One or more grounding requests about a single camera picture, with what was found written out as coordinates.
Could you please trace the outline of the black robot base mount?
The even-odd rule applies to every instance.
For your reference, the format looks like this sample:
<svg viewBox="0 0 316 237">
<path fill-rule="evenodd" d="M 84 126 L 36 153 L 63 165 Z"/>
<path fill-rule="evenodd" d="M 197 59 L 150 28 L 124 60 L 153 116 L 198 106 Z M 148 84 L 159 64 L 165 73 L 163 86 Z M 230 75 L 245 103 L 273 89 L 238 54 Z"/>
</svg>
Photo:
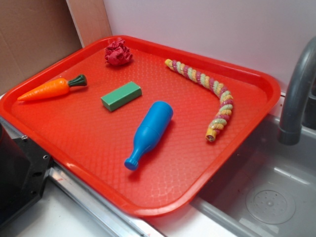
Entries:
<svg viewBox="0 0 316 237">
<path fill-rule="evenodd" d="M 52 158 L 30 138 L 11 138 L 0 127 L 0 228 L 38 202 Z"/>
</svg>

